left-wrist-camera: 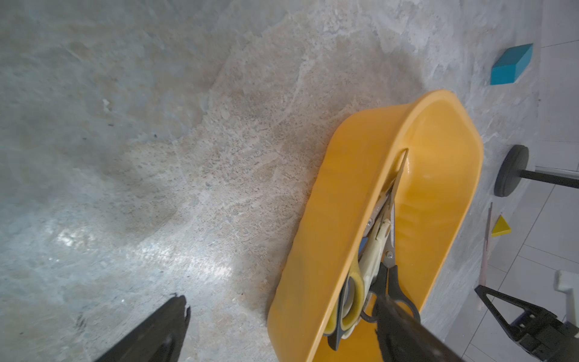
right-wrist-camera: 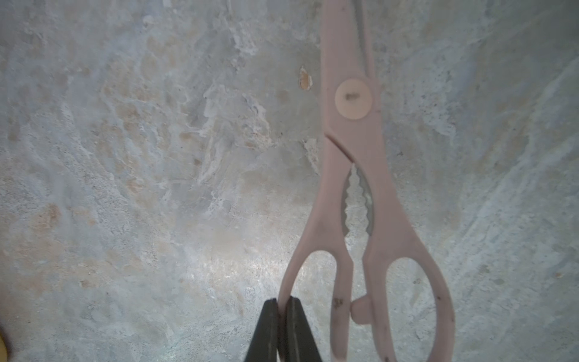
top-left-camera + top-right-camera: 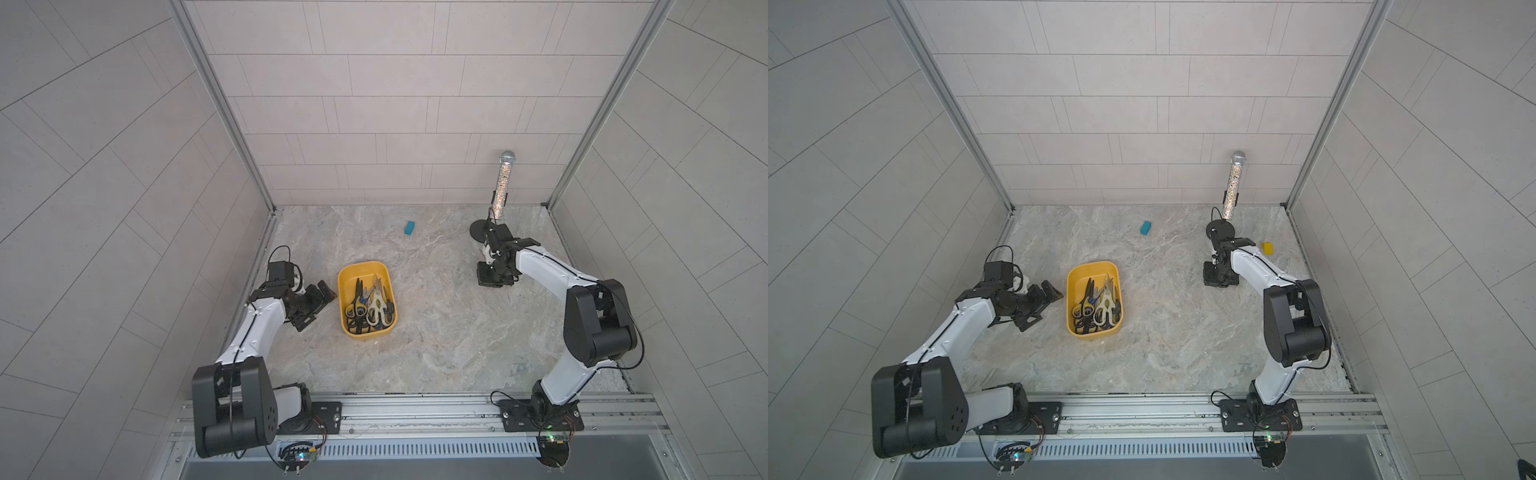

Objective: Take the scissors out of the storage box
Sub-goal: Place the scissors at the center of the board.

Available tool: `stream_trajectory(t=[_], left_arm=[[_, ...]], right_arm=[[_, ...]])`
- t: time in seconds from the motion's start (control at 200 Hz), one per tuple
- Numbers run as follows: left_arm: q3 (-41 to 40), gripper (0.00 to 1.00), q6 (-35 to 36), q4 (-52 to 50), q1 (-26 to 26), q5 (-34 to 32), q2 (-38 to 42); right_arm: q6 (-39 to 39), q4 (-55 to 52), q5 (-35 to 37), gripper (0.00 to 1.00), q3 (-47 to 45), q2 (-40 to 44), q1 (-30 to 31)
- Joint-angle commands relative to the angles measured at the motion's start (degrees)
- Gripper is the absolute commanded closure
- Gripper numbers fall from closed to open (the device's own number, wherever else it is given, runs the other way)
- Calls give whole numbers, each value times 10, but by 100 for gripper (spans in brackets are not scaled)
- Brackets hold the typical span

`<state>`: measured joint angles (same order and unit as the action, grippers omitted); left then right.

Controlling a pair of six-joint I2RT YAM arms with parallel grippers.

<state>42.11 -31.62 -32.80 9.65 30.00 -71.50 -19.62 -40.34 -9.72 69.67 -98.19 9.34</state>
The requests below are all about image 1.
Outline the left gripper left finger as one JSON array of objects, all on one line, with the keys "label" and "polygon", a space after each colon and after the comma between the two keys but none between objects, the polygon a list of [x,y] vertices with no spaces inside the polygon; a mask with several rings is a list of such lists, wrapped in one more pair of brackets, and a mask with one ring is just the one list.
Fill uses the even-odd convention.
[{"label": "left gripper left finger", "polygon": [[99,361],[177,361],[191,318],[184,295],[172,297]]}]

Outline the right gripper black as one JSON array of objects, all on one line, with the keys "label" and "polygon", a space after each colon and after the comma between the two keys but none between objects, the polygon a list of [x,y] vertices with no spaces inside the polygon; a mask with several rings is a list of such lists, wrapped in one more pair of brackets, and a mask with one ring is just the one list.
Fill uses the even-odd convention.
[{"label": "right gripper black", "polygon": [[541,307],[479,285],[474,289],[499,326],[519,347],[539,361],[577,361],[578,327]]}]

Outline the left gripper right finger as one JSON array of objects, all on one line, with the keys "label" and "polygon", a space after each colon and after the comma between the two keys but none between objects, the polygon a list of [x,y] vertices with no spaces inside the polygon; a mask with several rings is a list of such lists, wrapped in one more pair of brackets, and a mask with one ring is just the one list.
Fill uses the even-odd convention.
[{"label": "left gripper right finger", "polygon": [[462,361],[389,296],[379,297],[377,338],[383,361]]}]

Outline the black handled steel scissors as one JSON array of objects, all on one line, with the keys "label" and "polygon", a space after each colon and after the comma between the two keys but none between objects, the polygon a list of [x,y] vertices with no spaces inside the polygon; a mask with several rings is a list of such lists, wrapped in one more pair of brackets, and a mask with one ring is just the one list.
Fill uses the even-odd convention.
[{"label": "black handled steel scissors", "polygon": [[366,322],[374,324],[377,322],[377,311],[375,307],[371,311],[368,308],[372,305],[372,301],[378,297],[389,296],[395,303],[404,304],[412,313],[416,321],[420,321],[420,313],[414,302],[405,295],[402,291],[398,279],[398,265],[396,262],[396,226],[395,226],[395,198],[400,185],[402,176],[404,175],[404,168],[406,166],[408,149],[404,149],[401,156],[401,163],[397,171],[397,175],[392,180],[391,185],[384,192],[384,195],[378,200],[375,210],[372,212],[371,219],[374,226],[378,221],[388,218],[391,221],[391,233],[387,240],[384,252],[382,253],[381,263],[379,264],[378,276],[375,282],[370,286],[369,296],[371,300],[368,303],[365,311],[367,315],[363,315],[362,319]]}]

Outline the yellow black handled scissors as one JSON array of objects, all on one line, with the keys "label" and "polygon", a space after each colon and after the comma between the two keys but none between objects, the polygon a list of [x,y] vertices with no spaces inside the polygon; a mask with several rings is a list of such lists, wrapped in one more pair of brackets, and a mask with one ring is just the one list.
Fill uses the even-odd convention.
[{"label": "yellow black handled scissors", "polygon": [[365,301],[365,283],[355,257],[324,330],[324,336],[333,351],[337,351],[340,342],[351,335],[360,319]]}]

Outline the cream handled kitchen scissors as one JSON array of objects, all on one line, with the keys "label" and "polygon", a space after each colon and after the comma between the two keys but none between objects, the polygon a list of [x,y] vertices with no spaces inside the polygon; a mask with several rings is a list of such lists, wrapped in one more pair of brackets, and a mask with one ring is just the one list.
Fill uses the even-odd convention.
[{"label": "cream handled kitchen scissors", "polygon": [[360,313],[359,321],[363,315],[368,314],[365,309],[371,300],[369,296],[370,286],[375,282],[375,279],[377,279],[382,253],[384,252],[384,247],[390,237],[390,233],[391,221],[386,218],[378,221],[369,231],[369,234],[361,241],[359,255],[356,257],[365,283],[366,301]]}]

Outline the yellow plastic storage box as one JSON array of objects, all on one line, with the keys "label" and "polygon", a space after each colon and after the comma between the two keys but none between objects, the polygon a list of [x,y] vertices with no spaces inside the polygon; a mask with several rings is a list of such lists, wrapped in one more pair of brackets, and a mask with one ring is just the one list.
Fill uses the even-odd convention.
[{"label": "yellow plastic storage box", "polygon": [[379,303],[419,321],[482,165],[482,140],[447,90],[342,122],[268,312],[278,360],[382,360]]}]

